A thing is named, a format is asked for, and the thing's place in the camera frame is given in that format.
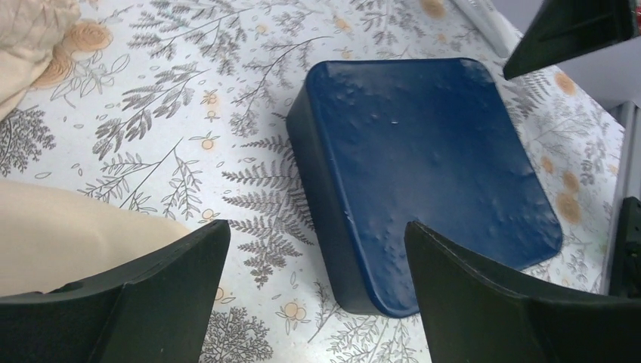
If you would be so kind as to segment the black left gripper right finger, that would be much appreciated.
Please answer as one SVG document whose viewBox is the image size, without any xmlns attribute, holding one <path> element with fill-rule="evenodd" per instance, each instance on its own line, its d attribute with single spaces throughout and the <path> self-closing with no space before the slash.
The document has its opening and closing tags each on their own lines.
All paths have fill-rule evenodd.
<svg viewBox="0 0 641 363">
<path fill-rule="evenodd" d="M 419 222 L 404 233 L 433 362 L 638 362 L 640 302 L 502 265 Z"/>
</svg>

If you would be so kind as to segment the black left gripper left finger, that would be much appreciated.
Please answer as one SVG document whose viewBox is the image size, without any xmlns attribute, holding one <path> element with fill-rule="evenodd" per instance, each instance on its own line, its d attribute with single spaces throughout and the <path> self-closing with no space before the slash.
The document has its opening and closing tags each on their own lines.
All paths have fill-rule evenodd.
<svg viewBox="0 0 641 363">
<path fill-rule="evenodd" d="M 50 293 L 1 300 L 3 362 L 196 362 L 231 240 L 216 220 Z"/>
</svg>

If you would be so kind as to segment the navy box lid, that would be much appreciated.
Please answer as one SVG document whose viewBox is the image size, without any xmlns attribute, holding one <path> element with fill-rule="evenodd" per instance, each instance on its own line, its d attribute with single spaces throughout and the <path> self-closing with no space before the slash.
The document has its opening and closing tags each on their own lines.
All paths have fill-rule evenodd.
<svg viewBox="0 0 641 363">
<path fill-rule="evenodd" d="M 409 222 L 518 270 L 562 248 L 559 220 L 479 61 L 322 61 L 286 129 L 334 298 L 349 313 L 418 312 Z"/>
</svg>

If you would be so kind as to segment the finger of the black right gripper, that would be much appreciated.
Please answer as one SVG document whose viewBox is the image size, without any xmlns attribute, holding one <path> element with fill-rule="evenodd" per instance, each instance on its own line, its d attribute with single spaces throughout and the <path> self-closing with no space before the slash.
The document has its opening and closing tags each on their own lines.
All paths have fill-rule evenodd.
<svg viewBox="0 0 641 363">
<path fill-rule="evenodd" d="M 640 36 L 640 2 L 547 0 L 503 67 L 510 80 Z"/>
</svg>

